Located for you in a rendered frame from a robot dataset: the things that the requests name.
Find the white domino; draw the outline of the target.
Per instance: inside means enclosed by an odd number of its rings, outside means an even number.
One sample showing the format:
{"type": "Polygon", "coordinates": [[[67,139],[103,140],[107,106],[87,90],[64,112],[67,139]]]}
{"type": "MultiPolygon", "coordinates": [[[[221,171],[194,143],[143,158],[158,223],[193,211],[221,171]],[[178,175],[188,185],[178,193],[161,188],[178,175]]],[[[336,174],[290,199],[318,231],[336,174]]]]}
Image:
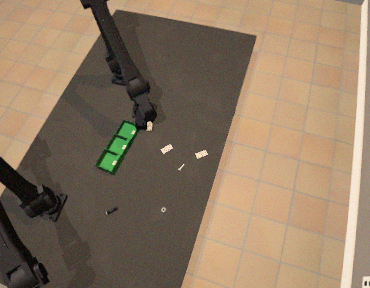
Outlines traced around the white domino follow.
{"type": "Polygon", "coordinates": [[[147,122],[147,131],[152,131],[152,126],[153,126],[153,123],[151,121],[147,122]]]}
{"type": "Polygon", "coordinates": [[[207,155],[208,155],[208,153],[207,153],[207,151],[206,151],[206,150],[204,150],[204,151],[201,151],[201,152],[199,152],[199,153],[196,153],[195,155],[196,155],[197,159],[199,159],[199,158],[202,158],[202,157],[207,156],[207,155]]]}
{"type": "Polygon", "coordinates": [[[165,154],[165,153],[169,152],[172,149],[173,149],[173,147],[171,146],[171,144],[169,144],[168,146],[161,149],[161,151],[162,151],[163,154],[165,154]]]}

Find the green rack of bins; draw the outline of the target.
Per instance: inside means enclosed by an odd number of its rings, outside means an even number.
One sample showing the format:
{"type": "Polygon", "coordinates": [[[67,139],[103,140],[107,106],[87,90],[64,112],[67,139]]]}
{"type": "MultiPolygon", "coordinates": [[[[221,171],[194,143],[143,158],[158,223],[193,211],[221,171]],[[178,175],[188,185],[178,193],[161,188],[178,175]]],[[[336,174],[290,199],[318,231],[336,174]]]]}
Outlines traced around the green rack of bins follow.
{"type": "Polygon", "coordinates": [[[139,130],[136,130],[135,123],[123,119],[116,133],[114,133],[95,163],[96,167],[115,175],[138,132],[139,130]]]}

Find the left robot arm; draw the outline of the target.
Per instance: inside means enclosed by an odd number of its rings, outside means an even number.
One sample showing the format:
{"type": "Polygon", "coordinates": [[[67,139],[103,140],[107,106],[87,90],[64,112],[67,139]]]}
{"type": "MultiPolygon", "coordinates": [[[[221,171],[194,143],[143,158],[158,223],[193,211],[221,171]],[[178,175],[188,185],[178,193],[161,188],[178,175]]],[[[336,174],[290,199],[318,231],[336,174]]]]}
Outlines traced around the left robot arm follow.
{"type": "Polygon", "coordinates": [[[157,117],[157,113],[153,108],[151,102],[149,102],[149,97],[147,95],[148,93],[150,93],[150,84],[147,79],[143,79],[143,76],[140,75],[138,68],[132,62],[128,51],[123,43],[123,40],[118,32],[118,29],[113,21],[113,18],[109,12],[106,1],[108,0],[80,0],[84,10],[90,7],[92,8],[91,11],[94,15],[100,33],[105,43],[107,44],[104,57],[107,58],[105,59],[111,72],[114,72],[111,82],[113,84],[127,86],[126,90],[129,92],[129,97],[131,101],[134,100],[135,103],[133,111],[136,116],[136,130],[145,131],[147,129],[147,122],[150,122],[157,117]],[[137,78],[138,80],[136,80],[137,78]],[[134,81],[130,82],[131,80],[134,81]],[[128,81],[130,84],[128,83],[128,81]],[[122,82],[125,82],[126,85],[122,82]],[[152,108],[150,107],[150,105],[152,108]]]}

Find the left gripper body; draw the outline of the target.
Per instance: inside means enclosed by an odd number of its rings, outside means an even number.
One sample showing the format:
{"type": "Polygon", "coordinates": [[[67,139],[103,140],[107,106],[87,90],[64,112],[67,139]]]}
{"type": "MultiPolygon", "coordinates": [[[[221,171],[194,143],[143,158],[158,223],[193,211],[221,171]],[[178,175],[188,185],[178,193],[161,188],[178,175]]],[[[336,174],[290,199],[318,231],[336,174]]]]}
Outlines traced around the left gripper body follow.
{"type": "MultiPolygon", "coordinates": [[[[157,104],[156,104],[156,103],[151,103],[151,104],[152,104],[153,108],[154,108],[154,109],[155,109],[155,111],[156,111],[156,109],[157,109],[157,104]]],[[[132,117],[133,117],[133,118],[135,117],[134,111],[132,111],[132,117]]]]}

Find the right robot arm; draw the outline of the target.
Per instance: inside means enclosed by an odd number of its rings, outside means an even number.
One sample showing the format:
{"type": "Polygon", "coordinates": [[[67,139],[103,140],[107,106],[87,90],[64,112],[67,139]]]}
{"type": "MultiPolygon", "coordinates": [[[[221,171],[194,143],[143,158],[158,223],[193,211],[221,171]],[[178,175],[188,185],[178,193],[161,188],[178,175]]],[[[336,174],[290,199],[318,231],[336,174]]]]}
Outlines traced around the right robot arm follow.
{"type": "MultiPolygon", "coordinates": [[[[1,157],[0,182],[17,195],[18,205],[30,218],[39,216],[56,222],[68,197],[61,192],[52,192],[43,184],[38,187],[31,184],[1,157]]],[[[36,257],[32,257],[29,249],[19,239],[1,202],[0,269],[7,288],[33,288],[38,284],[40,285],[35,288],[41,288],[49,282],[44,265],[36,257]],[[22,266],[19,270],[18,265],[22,266]]]]}

